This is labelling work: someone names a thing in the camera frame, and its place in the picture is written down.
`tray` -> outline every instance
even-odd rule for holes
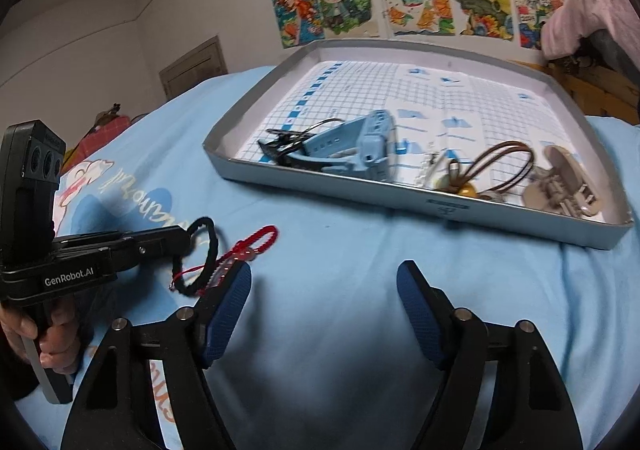
[[[429,137],[445,137],[447,148],[462,159],[465,151],[472,158],[474,148],[483,142],[517,139],[532,146],[536,164],[545,166],[540,155],[545,144],[566,147],[603,198],[602,213],[575,219],[524,208],[519,205],[518,189],[507,203],[498,204],[414,187],[425,152],[412,137],[403,143],[408,149],[402,150],[406,155],[399,161],[398,183],[276,166],[255,144],[258,137],[268,137],[267,126],[303,130],[326,117],[352,119],[381,107],[395,112],[398,123],[406,123],[403,117],[414,115],[419,105],[424,109],[422,123],[431,127]],[[459,125],[463,131],[452,133],[449,127]],[[410,135],[411,128],[404,126],[404,133]],[[481,133],[473,136],[474,128]],[[473,141],[478,146],[469,146]],[[292,54],[239,99],[212,128],[204,148],[225,179],[416,211],[597,249],[613,248],[633,224],[612,162],[556,80],[474,52],[401,40],[314,42]],[[478,188],[488,185],[489,178],[507,177],[514,169],[508,162],[495,167],[483,176],[487,180],[478,181]]]

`blue bedsheet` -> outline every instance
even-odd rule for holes
[[[440,375],[423,359],[396,292],[405,259],[485,321],[535,322],[567,384],[585,448],[594,448],[640,382],[640,128],[590,118],[618,166],[636,226],[612,251],[583,249],[223,180],[202,141],[269,70],[206,81],[145,117],[63,181],[54,215],[62,235],[208,215],[221,252],[278,226],[276,244],[252,262],[254,284],[226,354],[207,372],[238,449],[411,447]],[[202,263],[206,249],[200,245],[185,267]],[[169,280],[169,264],[160,263],[105,287],[90,311],[93,345],[118,315],[140,324],[194,302],[168,292]],[[153,378],[167,445],[180,448],[159,369]],[[69,406],[47,404],[39,390],[18,406],[58,448]]]

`red plaid fabric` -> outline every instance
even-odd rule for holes
[[[131,120],[128,116],[118,116],[116,119],[101,126],[94,133],[89,134],[78,144],[78,148],[73,153],[62,173],[66,173],[78,163],[84,161],[92,153],[97,152],[100,148],[109,144],[113,139],[131,126]]]

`metal screw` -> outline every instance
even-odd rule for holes
[[[467,320],[470,320],[471,318],[473,318],[473,314],[471,313],[471,311],[469,311],[469,309],[465,309],[463,307],[459,307],[458,309],[453,311],[453,315],[458,320],[461,320],[463,322],[466,322]]]
[[[533,333],[536,330],[536,326],[529,322],[529,320],[523,320],[518,324],[518,327],[526,333]]]
[[[188,320],[193,316],[193,308],[181,307],[175,312],[175,315],[178,317],[178,320]]]
[[[126,326],[126,318],[116,318],[113,322],[111,322],[111,329],[113,329],[114,331],[122,331]]]

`beige claw clip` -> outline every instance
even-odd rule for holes
[[[571,153],[557,145],[546,146],[544,153],[551,170],[534,169],[534,182],[522,193],[524,205],[577,219],[602,211],[604,203],[593,182]]]

